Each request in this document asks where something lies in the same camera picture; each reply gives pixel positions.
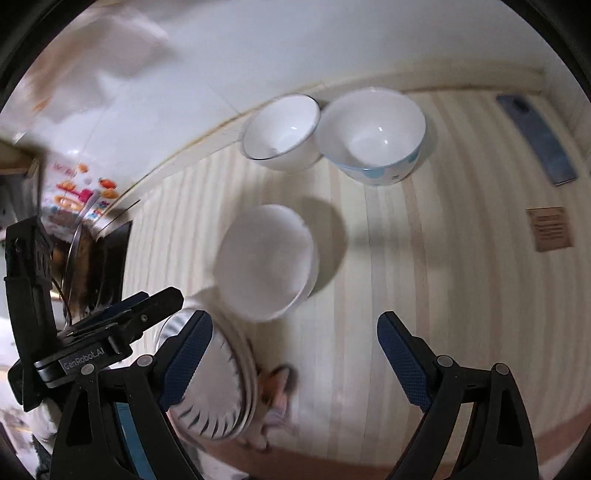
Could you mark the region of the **small brown card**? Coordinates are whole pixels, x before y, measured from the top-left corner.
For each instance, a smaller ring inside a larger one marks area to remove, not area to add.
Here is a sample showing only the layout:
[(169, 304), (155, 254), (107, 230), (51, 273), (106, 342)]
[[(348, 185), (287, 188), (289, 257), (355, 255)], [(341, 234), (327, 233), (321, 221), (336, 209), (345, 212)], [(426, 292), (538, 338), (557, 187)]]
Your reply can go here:
[(530, 208), (527, 215), (537, 252), (573, 246), (569, 219), (563, 206)]

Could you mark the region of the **floral white plate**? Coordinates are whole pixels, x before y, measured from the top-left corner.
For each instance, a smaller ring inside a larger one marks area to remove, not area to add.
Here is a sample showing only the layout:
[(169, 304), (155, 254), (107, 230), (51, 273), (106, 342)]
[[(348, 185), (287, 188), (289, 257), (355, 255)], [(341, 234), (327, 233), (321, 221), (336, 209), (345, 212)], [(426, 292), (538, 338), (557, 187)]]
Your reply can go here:
[(217, 319), (216, 325), (228, 340), (228, 346), (238, 366), (238, 377), (242, 380), (242, 404), (240, 404), (235, 426), (228, 435), (228, 439), (235, 439), (249, 429), (254, 414), (256, 414), (256, 405), (259, 399), (259, 378), (257, 378), (256, 360), (253, 357), (252, 346), (242, 329), (223, 316)]

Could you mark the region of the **white bowl blue pattern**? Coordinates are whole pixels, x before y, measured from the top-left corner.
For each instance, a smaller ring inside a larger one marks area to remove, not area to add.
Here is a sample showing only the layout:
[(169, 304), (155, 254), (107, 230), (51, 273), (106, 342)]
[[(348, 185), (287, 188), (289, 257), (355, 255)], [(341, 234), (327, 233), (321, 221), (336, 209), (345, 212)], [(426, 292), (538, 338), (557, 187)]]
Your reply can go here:
[(315, 144), (349, 178), (386, 186), (410, 175), (426, 133), (425, 114), (409, 96), (369, 87), (342, 94), (322, 109)]

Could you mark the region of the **blue smartphone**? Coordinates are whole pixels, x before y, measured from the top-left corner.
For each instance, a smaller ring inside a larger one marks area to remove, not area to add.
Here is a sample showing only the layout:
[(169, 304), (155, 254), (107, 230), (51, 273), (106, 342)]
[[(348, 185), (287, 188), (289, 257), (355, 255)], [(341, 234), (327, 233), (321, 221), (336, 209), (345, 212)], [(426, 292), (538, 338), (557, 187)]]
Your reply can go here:
[(553, 186), (578, 179), (570, 157), (557, 136), (525, 96), (501, 94), (496, 100), (531, 147)]

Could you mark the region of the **plain white bowl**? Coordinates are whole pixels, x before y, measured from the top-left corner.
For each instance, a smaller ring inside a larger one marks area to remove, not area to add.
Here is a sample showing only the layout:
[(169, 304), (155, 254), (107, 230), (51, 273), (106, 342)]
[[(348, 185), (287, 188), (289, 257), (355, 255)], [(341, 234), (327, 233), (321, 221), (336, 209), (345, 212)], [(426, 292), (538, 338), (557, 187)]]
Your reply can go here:
[(266, 204), (230, 225), (213, 275), (226, 309), (245, 321), (269, 322), (308, 299), (319, 269), (318, 248), (303, 218), (286, 206)]

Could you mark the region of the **black striped white plate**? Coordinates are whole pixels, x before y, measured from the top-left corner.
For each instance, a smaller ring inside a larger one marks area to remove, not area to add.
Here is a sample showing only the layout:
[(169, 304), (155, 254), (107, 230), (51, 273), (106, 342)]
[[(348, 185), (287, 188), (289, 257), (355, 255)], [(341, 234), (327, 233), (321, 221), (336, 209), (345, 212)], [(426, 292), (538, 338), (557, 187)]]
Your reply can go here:
[(216, 325), (221, 316), (221, 313), (211, 315), (211, 341), (180, 402), (168, 410), (178, 434), (197, 442), (228, 439), (242, 404), (242, 380), (238, 377), (238, 366), (228, 340)]

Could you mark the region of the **black frying pan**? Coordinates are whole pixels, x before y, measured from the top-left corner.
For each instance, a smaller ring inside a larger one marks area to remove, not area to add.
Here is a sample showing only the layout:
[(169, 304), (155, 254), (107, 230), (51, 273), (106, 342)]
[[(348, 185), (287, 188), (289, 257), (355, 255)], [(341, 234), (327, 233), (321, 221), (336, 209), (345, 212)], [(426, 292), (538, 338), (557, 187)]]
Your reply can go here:
[(87, 226), (76, 228), (60, 285), (64, 315), (73, 323), (122, 300), (131, 229), (132, 222), (126, 221), (94, 237)]

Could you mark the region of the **colourful wall stickers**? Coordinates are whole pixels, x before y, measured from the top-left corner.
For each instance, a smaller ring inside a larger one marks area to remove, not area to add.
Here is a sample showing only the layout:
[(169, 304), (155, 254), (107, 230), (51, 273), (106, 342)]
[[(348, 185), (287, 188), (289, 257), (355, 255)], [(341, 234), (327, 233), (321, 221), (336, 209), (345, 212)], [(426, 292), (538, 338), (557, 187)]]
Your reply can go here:
[(43, 161), (40, 218), (51, 235), (67, 240), (81, 223), (100, 219), (122, 193), (123, 182), (87, 161), (49, 154)]

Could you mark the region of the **striped tablecloth with cat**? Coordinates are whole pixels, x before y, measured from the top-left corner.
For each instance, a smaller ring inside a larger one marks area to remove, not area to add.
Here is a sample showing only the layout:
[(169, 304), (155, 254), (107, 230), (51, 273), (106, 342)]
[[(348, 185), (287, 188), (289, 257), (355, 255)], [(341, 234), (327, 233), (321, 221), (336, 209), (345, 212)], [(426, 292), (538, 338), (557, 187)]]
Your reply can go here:
[[(530, 101), (558, 136), (578, 179), (555, 187), (489, 91), (415, 97), (429, 122), (413, 174), (368, 187), (327, 161), (300, 174), (254, 166), (229, 146), (162, 181), (133, 216), (123, 292), (175, 286), (207, 296), (228, 226), (244, 210), (282, 204), (308, 223), (320, 252), (315, 291), (297, 311), (245, 323), (256, 360), (288, 363), (300, 382), (290, 427), (256, 452), (211, 446), (264, 479), (381, 479), (421, 413), (377, 341), (396, 312), (439, 354), (512, 370), (554, 477), (590, 422), (590, 178), (553, 106)], [(527, 210), (563, 206), (573, 246), (537, 252)]]

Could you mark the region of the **plastic bag with orange food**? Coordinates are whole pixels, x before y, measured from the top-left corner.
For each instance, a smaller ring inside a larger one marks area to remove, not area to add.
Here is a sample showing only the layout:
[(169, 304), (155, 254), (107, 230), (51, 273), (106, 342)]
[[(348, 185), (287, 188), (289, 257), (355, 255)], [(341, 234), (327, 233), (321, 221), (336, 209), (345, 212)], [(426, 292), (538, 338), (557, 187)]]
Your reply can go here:
[(15, 95), (35, 118), (61, 121), (110, 102), (107, 78), (138, 75), (166, 50), (167, 33), (126, 1), (99, 1), (78, 15), (29, 68)]

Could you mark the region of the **white bowl dark rim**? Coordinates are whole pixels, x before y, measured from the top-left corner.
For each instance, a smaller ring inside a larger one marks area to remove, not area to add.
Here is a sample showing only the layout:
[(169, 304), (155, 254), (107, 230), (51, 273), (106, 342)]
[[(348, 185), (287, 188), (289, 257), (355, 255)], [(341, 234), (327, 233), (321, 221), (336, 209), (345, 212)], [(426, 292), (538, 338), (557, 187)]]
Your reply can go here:
[(240, 152), (247, 160), (273, 171), (307, 170), (321, 158), (314, 137), (321, 113), (320, 105), (311, 96), (277, 97), (245, 122)]

